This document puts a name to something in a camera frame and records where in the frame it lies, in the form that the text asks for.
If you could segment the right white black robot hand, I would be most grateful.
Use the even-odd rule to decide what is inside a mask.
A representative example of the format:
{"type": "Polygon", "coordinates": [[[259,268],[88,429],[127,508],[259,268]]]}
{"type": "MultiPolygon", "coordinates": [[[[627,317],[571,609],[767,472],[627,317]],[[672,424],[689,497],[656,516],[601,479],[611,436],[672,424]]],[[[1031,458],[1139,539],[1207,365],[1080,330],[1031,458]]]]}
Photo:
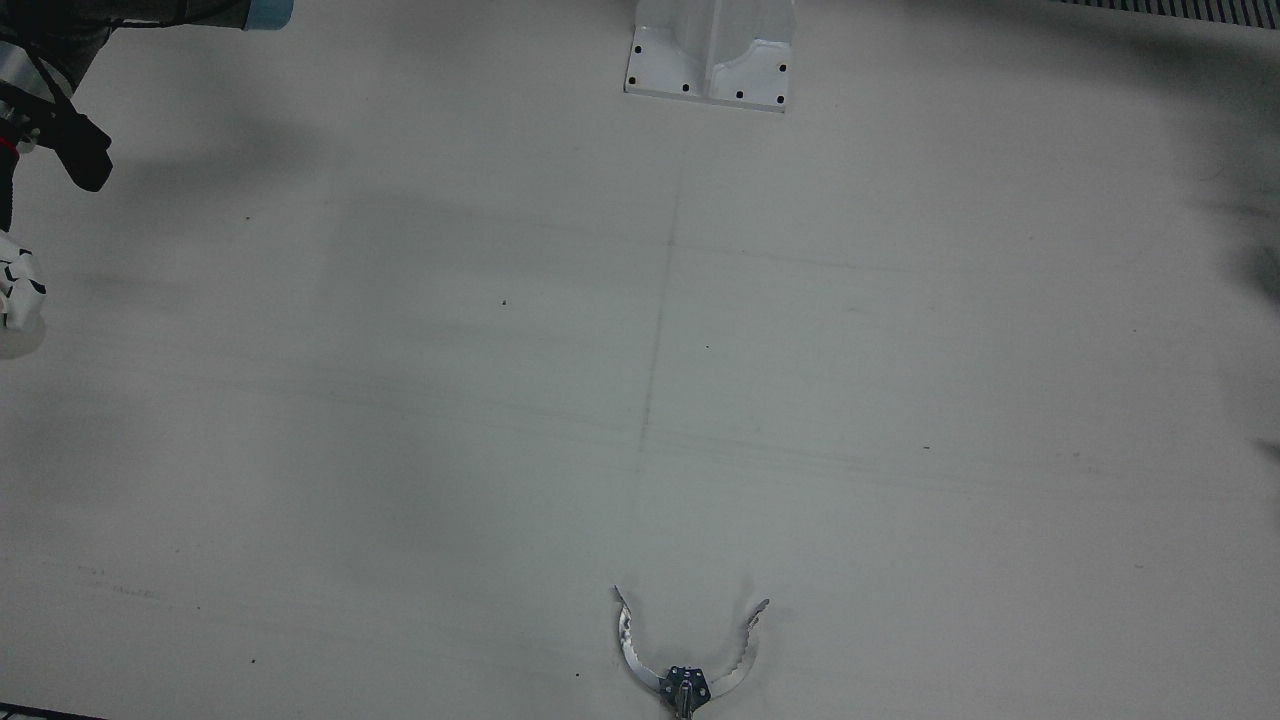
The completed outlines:
{"type": "Polygon", "coordinates": [[[32,333],[38,324],[47,296],[35,254],[12,233],[13,178],[18,152],[3,143],[1,150],[1,301],[3,329],[32,333]]]}

